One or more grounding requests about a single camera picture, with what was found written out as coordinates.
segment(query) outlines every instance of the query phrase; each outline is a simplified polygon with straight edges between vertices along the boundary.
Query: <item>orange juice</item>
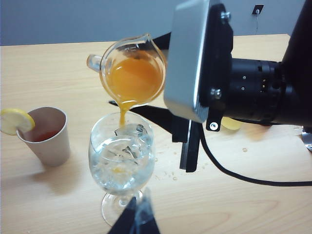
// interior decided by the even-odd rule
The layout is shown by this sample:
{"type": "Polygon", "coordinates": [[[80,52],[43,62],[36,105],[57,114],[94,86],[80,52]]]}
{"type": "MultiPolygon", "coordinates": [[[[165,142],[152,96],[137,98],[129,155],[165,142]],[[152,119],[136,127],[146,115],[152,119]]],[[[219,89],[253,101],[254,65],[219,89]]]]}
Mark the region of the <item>orange juice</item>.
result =
{"type": "Polygon", "coordinates": [[[126,58],[113,65],[106,77],[113,98],[120,107],[121,126],[125,122],[125,113],[132,106],[147,103],[162,86],[162,72],[151,60],[148,56],[126,58]]]}

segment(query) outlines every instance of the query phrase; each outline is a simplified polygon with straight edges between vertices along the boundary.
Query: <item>black cable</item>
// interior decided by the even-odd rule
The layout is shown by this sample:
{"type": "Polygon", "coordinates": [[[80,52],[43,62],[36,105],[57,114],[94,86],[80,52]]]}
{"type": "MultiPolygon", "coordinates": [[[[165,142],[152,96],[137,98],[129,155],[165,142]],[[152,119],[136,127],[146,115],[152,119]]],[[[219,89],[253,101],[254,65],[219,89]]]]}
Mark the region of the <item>black cable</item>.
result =
{"type": "Polygon", "coordinates": [[[199,134],[200,134],[200,141],[201,145],[203,146],[207,156],[210,158],[210,160],[213,162],[213,164],[223,173],[235,177],[240,180],[244,180],[246,182],[254,183],[254,184],[261,184],[261,185],[269,185],[269,186],[279,186],[279,187],[299,187],[299,186],[312,186],[312,181],[295,181],[295,182],[279,182],[279,181],[268,181],[268,180],[261,180],[261,179],[253,179],[249,178],[240,174],[237,174],[235,172],[229,171],[228,169],[224,168],[213,156],[211,151],[209,150],[209,147],[206,142],[204,129],[203,127],[199,127],[199,134]]]}

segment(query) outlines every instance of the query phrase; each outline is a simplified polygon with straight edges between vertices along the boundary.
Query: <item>yellow object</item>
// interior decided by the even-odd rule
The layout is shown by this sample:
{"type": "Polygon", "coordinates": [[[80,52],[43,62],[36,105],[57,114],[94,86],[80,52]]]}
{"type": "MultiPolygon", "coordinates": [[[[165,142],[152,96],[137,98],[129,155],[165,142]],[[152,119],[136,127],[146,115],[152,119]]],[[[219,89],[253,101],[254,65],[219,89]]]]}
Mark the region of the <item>yellow object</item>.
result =
{"type": "Polygon", "coordinates": [[[230,130],[238,130],[242,126],[242,122],[232,118],[223,117],[221,120],[221,125],[230,130]]]}
{"type": "Polygon", "coordinates": [[[125,170],[123,168],[120,168],[120,167],[115,167],[115,168],[112,169],[112,171],[114,173],[123,173],[123,172],[125,172],[125,170]]]}
{"type": "Polygon", "coordinates": [[[25,111],[16,108],[1,110],[1,132],[16,135],[16,130],[28,132],[35,127],[33,118],[25,111]]]}
{"type": "Polygon", "coordinates": [[[106,79],[121,110],[121,125],[125,113],[134,105],[150,101],[163,83],[161,70],[144,51],[140,52],[140,58],[127,58],[113,66],[106,79]]]}

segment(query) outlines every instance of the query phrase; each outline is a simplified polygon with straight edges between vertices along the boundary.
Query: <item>wine glass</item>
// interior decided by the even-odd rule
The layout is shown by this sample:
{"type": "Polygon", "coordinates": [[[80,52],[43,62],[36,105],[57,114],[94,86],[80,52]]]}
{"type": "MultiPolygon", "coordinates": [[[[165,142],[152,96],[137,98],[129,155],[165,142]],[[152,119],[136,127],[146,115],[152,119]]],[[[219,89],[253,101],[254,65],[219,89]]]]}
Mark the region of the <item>wine glass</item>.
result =
{"type": "Polygon", "coordinates": [[[102,201],[102,216],[113,225],[133,196],[151,177],[155,156],[153,130],[141,116],[126,113],[119,126],[120,113],[102,117],[91,130],[89,167],[93,179],[107,193],[102,201]]]}

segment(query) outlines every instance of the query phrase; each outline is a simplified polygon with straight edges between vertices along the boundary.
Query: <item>water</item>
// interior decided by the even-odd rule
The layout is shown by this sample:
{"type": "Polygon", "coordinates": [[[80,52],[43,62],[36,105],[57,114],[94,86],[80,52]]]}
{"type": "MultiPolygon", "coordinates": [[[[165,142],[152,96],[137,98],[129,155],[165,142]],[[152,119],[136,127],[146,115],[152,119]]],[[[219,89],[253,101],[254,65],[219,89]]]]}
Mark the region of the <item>water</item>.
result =
{"type": "Polygon", "coordinates": [[[136,125],[117,129],[117,136],[89,148],[89,166],[94,180],[107,192],[126,195],[136,192],[148,181],[155,158],[146,130],[136,125]]]}

